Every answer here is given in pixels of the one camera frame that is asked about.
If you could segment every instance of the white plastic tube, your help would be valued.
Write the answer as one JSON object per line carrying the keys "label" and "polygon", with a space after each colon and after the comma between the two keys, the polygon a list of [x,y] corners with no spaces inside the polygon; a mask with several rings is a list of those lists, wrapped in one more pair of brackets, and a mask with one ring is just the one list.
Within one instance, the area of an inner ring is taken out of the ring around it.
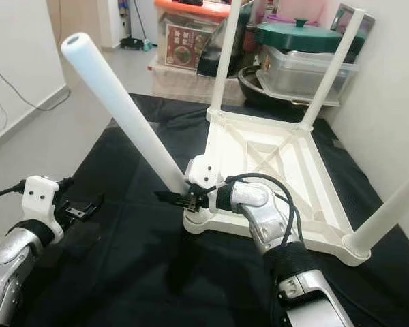
{"label": "white plastic tube", "polygon": [[85,33],[73,34],[62,43],[61,49],[65,58],[109,110],[167,188],[171,192],[186,193],[188,186],[183,179],[182,171],[151,129],[91,38]]}
{"label": "white plastic tube", "polygon": [[346,58],[347,52],[352,45],[353,39],[359,30],[359,26],[361,25],[364,15],[365,10],[356,9],[354,11],[353,17],[348,23],[346,32],[342,37],[341,43],[339,43],[335,56],[333,56],[330,66],[327,69],[314,98],[312,99],[311,105],[307,109],[303,120],[299,123],[299,127],[301,129],[306,131],[312,129],[312,125],[320,112],[321,106],[324,104],[332,84],[335,81],[336,75],[339,73],[342,63]]}
{"label": "white plastic tube", "polygon": [[229,70],[230,57],[232,55],[234,36],[237,32],[240,9],[241,0],[233,0],[229,18],[227,20],[226,32],[224,34],[223,48],[219,57],[217,76],[215,77],[215,84],[213,85],[211,105],[208,108],[208,111],[210,112],[221,110],[224,87],[226,86],[226,77]]}
{"label": "white plastic tube", "polygon": [[344,244],[359,257],[369,250],[409,212],[409,180],[407,180],[359,229],[347,235]]}

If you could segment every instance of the wall baseboard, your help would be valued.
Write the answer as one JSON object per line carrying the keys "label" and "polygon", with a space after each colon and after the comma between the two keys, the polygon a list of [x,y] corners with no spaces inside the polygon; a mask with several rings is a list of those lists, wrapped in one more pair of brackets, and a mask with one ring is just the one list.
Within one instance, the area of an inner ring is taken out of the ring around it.
{"label": "wall baseboard", "polygon": [[[67,85],[64,85],[59,90],[54,92],[50,97],[45,99],[42,103],[38,104],[38,108],[44,110],[52,108],[54,105],[63,101],[68,96],[69,91],[70,88]],[[0,132],[0,146],[9,141],[13,136],[15,136],[15,134],[17,134],[20,130],[30,124],[30,122],[32,122],[36,117],[44,113],[46,112],[43,112],[36,108],[28,109],[26,114],[22,115],[19,119],[9,124],[6,129]]]}
{"label": "wall baseboard", "polygon": [[120,42],[118,42],[114,46],[102,46],[102,50],[106,52],[114,52],[119,47],[120,47]]}

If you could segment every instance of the black pot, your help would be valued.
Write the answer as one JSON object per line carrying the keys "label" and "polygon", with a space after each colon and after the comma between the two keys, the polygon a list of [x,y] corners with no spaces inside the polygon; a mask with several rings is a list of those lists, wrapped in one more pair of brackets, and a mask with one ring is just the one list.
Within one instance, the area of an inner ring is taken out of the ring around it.
{"label": "black pot", "polygon": [[264,110],[285,114],[303,114],[309,106],[306,102],[295,102],[270,97],[260,86],[256,72],[260,66],[249,66],[239,71],[238,81],[247,103]]}

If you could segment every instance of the white mounting bracket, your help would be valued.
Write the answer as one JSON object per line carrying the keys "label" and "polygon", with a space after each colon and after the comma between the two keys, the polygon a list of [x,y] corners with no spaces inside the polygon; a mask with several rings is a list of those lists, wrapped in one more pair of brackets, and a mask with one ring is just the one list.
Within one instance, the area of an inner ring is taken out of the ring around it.
{"label": "white mounting bracket", "polygon": [[45,223],[55,234],[52,243],[58,243],[63,238],[63,230],[55,219],[55,206],[52,205],[58,190],[59,185],[56,182],[40,176],[31,176],[26,179],[21,202],[23,220],[36,219]]}

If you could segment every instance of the green pot lid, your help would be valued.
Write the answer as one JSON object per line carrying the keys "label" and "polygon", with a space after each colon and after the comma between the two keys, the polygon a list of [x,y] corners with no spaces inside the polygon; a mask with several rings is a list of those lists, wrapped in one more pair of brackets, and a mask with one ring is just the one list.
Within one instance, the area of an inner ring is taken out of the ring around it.
{"label": "green pot lid", "polygon": [[[296,24],[262,23],[256,30],[256,41],[279,50],[303,52],[336,52],[342,34],[321,27],[305,26],[306,20],[297,19]],[[350,51],[356,55],[362,48],[364,39],[356,36]]]}

